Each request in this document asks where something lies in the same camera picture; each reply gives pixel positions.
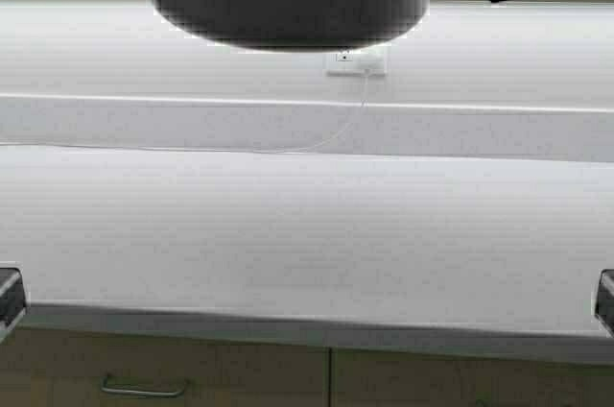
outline white countertop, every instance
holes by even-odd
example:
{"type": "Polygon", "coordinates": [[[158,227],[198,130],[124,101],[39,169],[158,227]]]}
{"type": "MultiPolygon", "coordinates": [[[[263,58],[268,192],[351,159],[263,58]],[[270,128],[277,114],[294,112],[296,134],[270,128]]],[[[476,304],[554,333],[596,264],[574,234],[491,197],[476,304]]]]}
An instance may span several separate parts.
{"type": "Polygon", "coordinates": [[[17,147],[0,169],[34,310],[606,336],[611,164],[17,147]]]}

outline white cable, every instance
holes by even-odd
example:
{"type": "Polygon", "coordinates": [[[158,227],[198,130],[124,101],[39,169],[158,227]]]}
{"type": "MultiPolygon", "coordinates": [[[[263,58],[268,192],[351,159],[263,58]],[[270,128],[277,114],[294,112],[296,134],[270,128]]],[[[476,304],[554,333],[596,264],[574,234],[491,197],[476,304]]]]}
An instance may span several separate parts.
{"type": "Polygon", "coordinates": [[[195,148],[186,148],[186,147],[148,147],[148,146],[129,146],[129,145],[80,145],[80,144],[64,144],[64,143],[53,143],[53,142],[0,142],[1,147],[28,147],[28,146],[48,146],[53,148],[85,148],[85,149],[96,149],[96,150],[132,150],[132,151],[175,151],[175,152],[192,152],[192,153],[253,153],[258,155],[283,155],[283,154],[305,154],[310,153],[318,148],[322,148],[323,146],[335,141],[336,139],[343,136],[349,129],[352,127],[356,120],[359,118],[361,113],[366,109],[367,99],[368,99],[368,79],[371,76],[371,71],[369,69],[365,69],[365,74],[363,76],[364,84],[363,84],[363,92],[361,103],[357,105],[352,105],[352,111],[348,114],[345,122],[334,132],[332,135],[323,138],[321,141],[318,141],[311,145],[299,146],[299,147],[291,147],[291,148],[278,148],[278,149],[264,149],[260,150],[257,148],[206,148],[206,147],[195,147],[195,148]]]}

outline cabinet drawer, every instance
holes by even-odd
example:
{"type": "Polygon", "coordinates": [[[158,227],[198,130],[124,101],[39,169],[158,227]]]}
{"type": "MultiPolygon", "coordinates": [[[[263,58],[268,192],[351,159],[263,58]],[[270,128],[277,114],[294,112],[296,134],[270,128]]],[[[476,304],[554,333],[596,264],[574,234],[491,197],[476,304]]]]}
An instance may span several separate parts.
{"type": "Polygon", "coordinates": [[[0,397],[14,398],[11,407],[324,407],[327,399],[323,348],[19,329],[1,350],[0,397]],[[189,386],[177,398],[110,395],[101,391],[108,373],[113,387],[189,386]],[[21,389],[29,380],[34,397],[21,389]]]}

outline white surface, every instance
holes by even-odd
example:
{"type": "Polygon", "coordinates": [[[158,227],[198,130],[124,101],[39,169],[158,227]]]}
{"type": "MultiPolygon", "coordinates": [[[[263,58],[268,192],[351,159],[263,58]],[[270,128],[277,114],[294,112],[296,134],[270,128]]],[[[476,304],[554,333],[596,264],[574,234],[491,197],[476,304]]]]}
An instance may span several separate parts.
{"type": "Polygon", "coordinates": [[[612,165],[18,148],[0,168],[35,306],[605,335],[612,165]]]}
{"type": "MultiPolygon", "coordinates": [[[[0,0],[0,141],[306,146],[360,103],[319,54],[254,54],[144,0],[0,0]],[[45,22],[44,31],[41,22],[45,22]]],[[[435,3],[328,153],[614,161],[614,7],[435,3]]]]}

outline charging cable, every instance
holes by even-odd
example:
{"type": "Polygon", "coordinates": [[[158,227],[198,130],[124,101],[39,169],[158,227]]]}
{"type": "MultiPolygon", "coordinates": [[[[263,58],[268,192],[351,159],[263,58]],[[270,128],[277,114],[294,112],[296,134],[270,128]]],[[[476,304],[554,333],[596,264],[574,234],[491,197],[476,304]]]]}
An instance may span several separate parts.
{"type": "Polygon", "coordinates": [[[369,78],[372,75],[372,68],[370,64],[370,60],[365,60],[359,66],[364,74],[363,74],[363,91],[361,94],[361,101],[358,104],[352,105],[350,108],[352,109],[348,114],[346,120],[341,124],[341,126],[331,135],[323,138],[322,140],[298,147],[289,147],[289,148],[277,148],[277,149],[257,149],[257,148],[184,148],[184,147],[147,147],[147,146],[121,146],[121,145],[79,145],[79,144],[57,144],[50,142],[0,142],[0,146],[3,147],[27,147],[27,146],[49,146],[55,148],[84,148],[84,149],[102,149],[102,150],[133,150],[133,151],[175,151],[175,152],[202,152],[202,153],[253,153],[260,155],[281,155],[281,154],[308,154],[316,152],[318,149],[334,142],[335,140],[341,138],[343,135],[347,133],[347,131],[356,124],[358,119],[361,117],[363,112],[366,109],[366,105],[368,103],[368,85],[369,78]]]}

